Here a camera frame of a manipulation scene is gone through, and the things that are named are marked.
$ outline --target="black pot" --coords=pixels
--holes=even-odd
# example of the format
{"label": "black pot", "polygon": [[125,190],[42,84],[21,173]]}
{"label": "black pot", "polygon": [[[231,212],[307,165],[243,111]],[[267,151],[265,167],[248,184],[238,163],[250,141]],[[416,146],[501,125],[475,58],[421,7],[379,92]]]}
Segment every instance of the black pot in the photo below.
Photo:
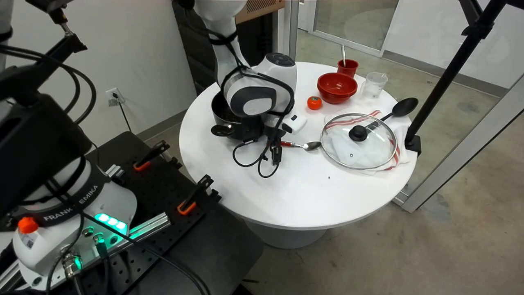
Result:
{"label": "black pot", "polygon": [[242,141],[259,138],[262,135],[264,124],[261,117],[240,118],[233,114],[222,92],[213,98],[211,109],[216,122],[216,125],[211,127],[211,133],[214,135]]}

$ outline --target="wall baseboard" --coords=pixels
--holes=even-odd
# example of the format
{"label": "wall baseboard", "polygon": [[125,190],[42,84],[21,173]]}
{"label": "wall baseboard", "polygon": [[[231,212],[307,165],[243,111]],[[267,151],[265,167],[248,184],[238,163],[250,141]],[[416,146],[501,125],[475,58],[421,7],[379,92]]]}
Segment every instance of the wall baseboard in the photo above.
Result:
{"label": "wall baseboard", "polygon": [[160,133],[166,131],[167,129],[182,123],[186,111],[187,110],[181,111],[180,113],[163,120],[162,122],[152,126],[151,128],[148,128],[140,132],[136,136],[138,136],[138,138],[140,138],[142,141],[146,141],[152,137],[155,137]]}
{"label": "wall baseboard", "polygon": [[[428,64],[426,62],[416,60],[414,58],[410,58],[387,50],[384,51],[382,58],[423,71],[425,73],[437,77],[442,76],[445,70],[444,68],[437,67],[432,64]],[[506,95],[506,93],[509,91],[509,89],[507,88],[491,84],[482,80],[478,80],[472,77],[468,77],[463,74],[458,74],[453,82],[499,98]]]}

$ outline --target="orange tomato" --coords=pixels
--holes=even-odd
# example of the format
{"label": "orange tomato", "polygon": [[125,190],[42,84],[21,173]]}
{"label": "orange tomato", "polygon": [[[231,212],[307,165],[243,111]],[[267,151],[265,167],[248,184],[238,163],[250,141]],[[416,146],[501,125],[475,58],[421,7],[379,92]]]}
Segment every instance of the orange tomato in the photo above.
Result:
{"label": "orange tomato", "polygon": [[308,98],[308,108],[318,110],[322,106],[322,100],[318,96]]}

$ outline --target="concrete floor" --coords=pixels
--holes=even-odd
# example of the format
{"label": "concrete floor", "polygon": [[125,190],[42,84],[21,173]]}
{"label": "concrete floor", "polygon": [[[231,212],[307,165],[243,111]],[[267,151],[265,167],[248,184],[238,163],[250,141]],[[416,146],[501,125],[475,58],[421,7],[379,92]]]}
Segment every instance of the concrete floor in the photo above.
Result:
{"label": "concrete floor", "polygon": [[[339,54],[338,45],[299,34],[297,60],[334,65]],[[360,75],[387,72],[386,90],[397,99],[424,100],[437,80],[358,51],[348,50],[346,55],[360,62]],[[496,102],[452,85],[420,131],[424,150],[413,183],[420,182]],[[165,139],[181,159],[179,127],[148,143]],[[245,286],[254,295],[523,294],[522,130],[524,117],[413,214],[391,203],[363,220],[328,230],[310,246],[266,247],[246,276],[259,283]]]}
{"label": "concrete floor", "polygon": [[379,49],[398,0],[322,0],[317,3],[316,29]]}

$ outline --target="glass lid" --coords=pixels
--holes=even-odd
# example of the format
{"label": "glass lid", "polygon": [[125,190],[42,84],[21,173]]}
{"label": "glass lid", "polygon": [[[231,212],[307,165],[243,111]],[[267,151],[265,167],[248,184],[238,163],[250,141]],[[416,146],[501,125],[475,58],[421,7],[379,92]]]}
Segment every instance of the glass lid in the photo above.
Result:
{"label": "glass lid", "polygon": [[326,154],[345,167],[380,167],[395,154],[397,139],[391,129],[370,115],[347,113],[329,120],[320,136]]}

